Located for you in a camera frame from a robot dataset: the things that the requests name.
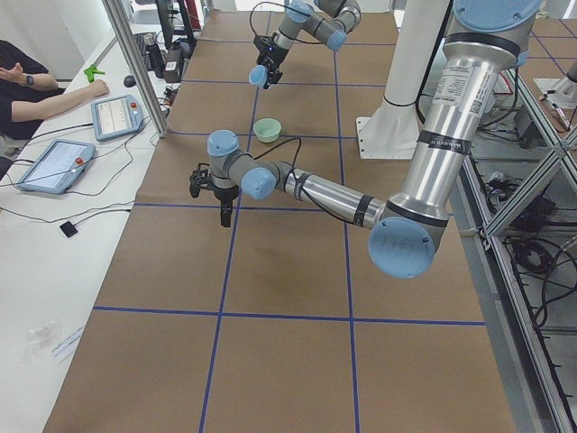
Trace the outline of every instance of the brown table surface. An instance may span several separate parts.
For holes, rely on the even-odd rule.
[[[207,21],[218,41],[198,43],[44,431],[515,431],[453,220],[432,268],[397,280],[371,263],[369,231],[288,196],[241,196],[229,229],[210,193],[190,198],[207,135],[230,129],[256,154],[267,116],[303,137],[299,167],[351,188],[384,199],[408,168],[361,160],[355,141],[381,103],[392,14],[365,14],[336,55],[296,44],[266,91],[246,83],[247,21]]]

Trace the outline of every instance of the person's arm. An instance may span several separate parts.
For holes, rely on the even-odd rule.
[[[46,120],[61,115],[95,97],[108,94],[106,83],[98,79],[85,88],[80,88],[63,95],[47,97],[40,102],[14,101],[12,103],[12,121]]]
[[[48,90],[55,90],[58,88],[56,79],[50,74],[26,74],[19,62],[16,62],[12,69],[0,68],[0,79],[4,79],[19,86],[28,87],[27,77],[32,76],[34,83],[30,86],[34,90],[45,92]]]

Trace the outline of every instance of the black bottle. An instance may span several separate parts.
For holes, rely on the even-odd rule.
[[[154,75],[156,75],[156,78],[164,78],[164,60],[158,44],[154,41],[154,35],[152,33],[146,34],[144,43],[146,44],[146,51],[151,60]]]

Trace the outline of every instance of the light green bowl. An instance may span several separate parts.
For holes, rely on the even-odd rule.
[[[252,130],[262,143],[272,143],[280,135],[280,122],[266,117],[254,123]]]

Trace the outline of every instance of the green object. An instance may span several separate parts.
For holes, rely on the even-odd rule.
[[[86,74],[89,83],[94,81],[95,74],[106,75],[102,70],[98,70],[97,65],[90,65],[88,68],[84,69],[84,73]]]
[[[272,143],[280,135],[280,122],[277,119],[266,117],[255,122],[252,130],[263,143]]]

